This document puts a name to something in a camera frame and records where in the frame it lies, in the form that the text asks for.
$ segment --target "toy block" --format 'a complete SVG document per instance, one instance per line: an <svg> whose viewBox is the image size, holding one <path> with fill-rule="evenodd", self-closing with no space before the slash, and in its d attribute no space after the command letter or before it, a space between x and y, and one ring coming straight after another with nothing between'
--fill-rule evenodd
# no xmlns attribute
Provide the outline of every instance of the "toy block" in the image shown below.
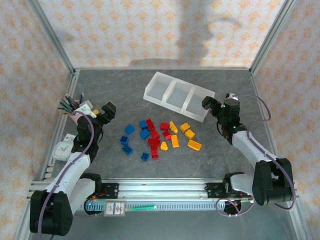
<svg viewBox="0 0 320 240"><path fill-rule="evenodd" d="M185 133L190 128L190 125L186 122L180 126L180 130Z"/></svg>
<svg viewBox="0 0 320 240"><path fill-rule="evenodd" d="M125 127L124 131L126 134L130 135L135 131L135 127L129 124L128 126Z"/></svg>
<svg viewBox="0 0 320 240"><path fill-rule="evenodd" d="M145 120L145 122L146 122L150 132L156 129L154 123L151 121L150 118Z"/></svg>
<svg viewBox="0 0 320 240"><path fill-rule="evenodd" d="M151 150L151 158L153 159L157 159L159 157L159 154L158 154L158 149L152 149Z"/></svg>
<svg viewBox="0 0 320 240"><path fill-rule="evenodd" d="M120 143L122 145L128 145L129 143L129 138L127 136L122 136L121 139L120 139Z"/></svg>
<svg viewBox="0 0 320 240"><path fill-rule="evenodd" d="M200 143L193 141L193 140L189 140L189 142L188 142L188 147L192 148L194 150L197 150L197 151L199 151L201 149L201 146L202 145Z"/></svg>
<svg viewBox="0 0 320 240"><path fill-rule="evenodd" d="M159 133L156 130L153 130L150 132L150 135L154 138L154 139L159 139Z"/></svg>
<svg viewBox="0 0 320 240"><path fill-rule="evenodd" d="M169 125L169 123L167 123L167 122L162 122L162 123L160 124L160 130L162 130L162 131L168 131L168 130L169 130L169 127L170 127L170 125Z"/></svg>
<svg viewBox="0 0 320 240"><path fill-rule="evenodd" d="M160 147L161 141L158 140L158 139L148 138L147 144L150 145L150 146L153 145L153 146Z"/></svg>
<svg viewBox="0 0 320 240"><path fill-rule="evenodd" d="M177 135L172 135L171 136L171 142L172 142L172 147L173 148L178 148L179 147L179 142L178 142L178 136Z"/></svg>
<svg viewBox="0 0 320 240"><path fill-rule="evenodd" d="M195 133L193 132L193 131L191 131L190 129L189 130L187 130L187 131L185 131L185 136L188 138L188 139L193 139L194 137L195 137Z"/></svg>
<svg viewBox="0 0 320 240"><path fill-rule="evenodd" d="M176 127L173 121L170 121L170 130L175 134L178 133L178 128Z"/></svg>
<svg viewBox="0 0 320 240"><path fill-rule="evenodd" d="M142 128L142 130L145 130L145 129L148 128L148 125L147 125L147 123L146 123L145 120L141 120L141 121L139 122L139 124L140 124L140 127Z"/></svg>
<svg viewBox="0 0 320 240"><path fill-rule="evenodd" d="M165 140L169 140L171 138L171 134L168 131L163 132L162 135L164 136Z"/></svg>
<svg viewBox="0 0 320 240"><path fill-rule="evenodd" d="M125 154L127 154L128 156L130 156L134 151L132 150L131 147L129 147L128 145L125 145L122 150L125 152Z"/></svg>
<svg viewBox="0 0 320 240"><path fill-rule="evenodd" d="M141 159L142 161L147 162L149 160L149 154L146 152L142 153Z"/></svg>
<svg viewBox="0 0 320 240"><path fill-rule="evenodd" d="M143 140L145 140L149 136L150 136L150 132L148 131L148 129L144 129L144 130L142 130L142 132L140 132L140 137Z"/></svg>
<svg viewBox="0 0 320 240"><path fill-rule="evenodd" d="M167 151L168 150L168 145L165 141L163 141L161 143L161 146L160 146L161 150L164 150L164 151Z"/></svg>

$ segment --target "plastic tray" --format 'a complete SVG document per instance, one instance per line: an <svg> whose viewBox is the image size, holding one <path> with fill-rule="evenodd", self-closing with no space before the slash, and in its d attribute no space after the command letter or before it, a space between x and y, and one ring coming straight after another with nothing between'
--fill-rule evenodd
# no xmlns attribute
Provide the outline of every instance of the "plastic tray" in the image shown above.
<svg viewBox="0 0 320 240"><path fill-rule="evenodd" d="M213 98L215 92L157 71L143 99L202 123L208 113L202 107L206 96Z"/></svg>

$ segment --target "label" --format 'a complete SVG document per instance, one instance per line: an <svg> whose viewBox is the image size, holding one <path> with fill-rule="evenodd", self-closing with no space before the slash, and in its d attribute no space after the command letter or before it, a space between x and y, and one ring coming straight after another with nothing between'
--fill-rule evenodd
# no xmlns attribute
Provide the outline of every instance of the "label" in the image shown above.
<svg viewBox="0 0 320 240"><path fill-rule="evenodd" d="M126 214L125 201L106 201L104 207L105 217L124 217Z"/></svg>

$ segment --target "white clock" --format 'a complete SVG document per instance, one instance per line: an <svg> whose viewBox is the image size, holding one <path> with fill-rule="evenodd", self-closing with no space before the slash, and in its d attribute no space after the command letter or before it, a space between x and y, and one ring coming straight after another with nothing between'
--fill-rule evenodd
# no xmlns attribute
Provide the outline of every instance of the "white clock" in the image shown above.
<svg viewBox="0 0 320 240"><path fill-rule="evenodd" d="M53 158L60 161L67 161L71 154L71 149L73 148L73 146L73 141L58 142L52 152Z"/></svg>

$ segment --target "yellow toy block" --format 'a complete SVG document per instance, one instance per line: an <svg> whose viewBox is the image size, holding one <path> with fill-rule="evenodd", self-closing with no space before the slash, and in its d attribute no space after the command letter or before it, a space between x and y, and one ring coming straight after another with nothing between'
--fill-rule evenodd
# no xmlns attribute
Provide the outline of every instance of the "yellow toy block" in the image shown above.
<svg viewBox="0 0 320 240"><path fill-rule="evenodd" d="M173 121L170 121L170 130L175 134L178 133L178 128L176 127Z"/></svg>
<svg viewBox="0 0 320 240"><path fill-rule="evenodd" d="M186 122L180 126L181 131L184 133L190 128L190 125Z"/></svg>
<svg viewBox="0 0 320 240"><path fill-rule="evenodd" d="M167 150L168 150L168 145L167 145L167 143L166 143L165 141L163 141L163 142L161 143L160 148L161 148L162 150L164 150L164 151L167 151Z"/></svg>
<svg viewBox="0 0 320 240"><path fill-rule="evenodd" d="M178 148L179 147L179 142L178 142L178 136L177 135L171 135L171 142L172 142L172 147L173 148Z"/></svg>
<svg viewBox="0 0 320 240"><path fill-rule="evenodd" d="M200 143L193 141L193 140L189 140L189 142L188 142L188 147L192 148L194 150L197 150L197 151L199 151L201 149L201 146L202 145Z"/></svg>
<svg viewBox="0 0 320 240"><path fill-rule="evenodd" d="M195 137L195 133L193 132L193 131L191 131L190 129L189 130L187 130L185 133L185 136L188 138L188 139L193 139L194 137Z"/></svg>

